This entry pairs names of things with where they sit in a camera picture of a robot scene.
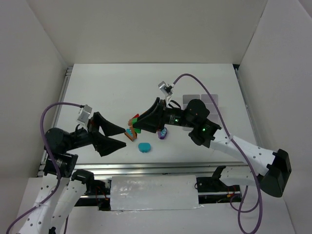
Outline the green rectangular lego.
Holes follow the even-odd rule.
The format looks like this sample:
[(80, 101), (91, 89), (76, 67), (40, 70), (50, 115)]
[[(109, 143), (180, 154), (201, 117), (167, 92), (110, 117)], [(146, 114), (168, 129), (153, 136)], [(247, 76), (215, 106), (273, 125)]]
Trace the green rectangular lego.
[(131, 131), (134, 131), (136, 134), (140, 134), (141, 130), (136, 128), (134, 125), (137, 123), (137, 117), (132, 118), (128, 121), (128, 126)]

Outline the teal stepped lego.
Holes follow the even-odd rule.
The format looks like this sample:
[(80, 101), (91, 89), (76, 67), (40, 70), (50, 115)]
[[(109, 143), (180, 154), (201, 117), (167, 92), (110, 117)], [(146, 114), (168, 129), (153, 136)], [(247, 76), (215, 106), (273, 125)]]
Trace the teal stepped lego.
[(128, 137), (133, 137), (133, 133), (130, 129), (126, 129), (125, 135)]

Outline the brown lego plate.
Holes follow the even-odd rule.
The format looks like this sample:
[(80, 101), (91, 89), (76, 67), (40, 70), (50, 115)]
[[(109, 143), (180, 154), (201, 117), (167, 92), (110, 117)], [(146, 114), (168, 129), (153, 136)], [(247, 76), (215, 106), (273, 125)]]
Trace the brown lego plate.
[(135, 132), (135, 129), (133, 128), (133, 126), (129, 126), (128, 129), (126, 129), (125, 133), (124, 133), (128, 139), (130, 141), (135, 141), (137, 139), (137, 133)]

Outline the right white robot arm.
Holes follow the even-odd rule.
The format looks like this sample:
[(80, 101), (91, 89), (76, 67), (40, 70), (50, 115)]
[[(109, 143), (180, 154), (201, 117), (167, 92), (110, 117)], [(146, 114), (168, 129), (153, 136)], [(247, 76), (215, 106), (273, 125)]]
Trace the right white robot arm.
[(129, 123), (135, 129), (151, 133), (161, 131), (165, 125), (191, 128), (188, 136), (196, 145), (223, 152), (250, 167), (248, 172), (237, 177), (231, 176), (224, 166), (218, 167), (214, 177), (221, 184), (255, 185), (268, 195), (281, 197), (292, 172), (288, 153), (282, 149), (267, 150), (226, 133), (208, 119), (209, 113), (199, 99), (192, 99), (182, 110), (169, 108), (164, 100), (157, 98), (151, 108)]

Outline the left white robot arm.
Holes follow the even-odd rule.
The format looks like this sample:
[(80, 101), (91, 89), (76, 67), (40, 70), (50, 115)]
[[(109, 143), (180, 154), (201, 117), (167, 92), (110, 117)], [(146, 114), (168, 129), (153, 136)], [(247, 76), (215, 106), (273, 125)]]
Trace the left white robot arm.
[(20, 234), (59, 234), (79, 198), (94, 186), (94, 174), (75, 169), (78, 156), (70, 150), (92, 145), (100, 156), (126, 147), (113, 139), (125, 129), (107, 121), (99, 112), (81, 110), (77, 127), (71, 133), (51, 128), (44, 134), (48, 157), (43, 168), (42, 184), (33, 208), (24, 214)]

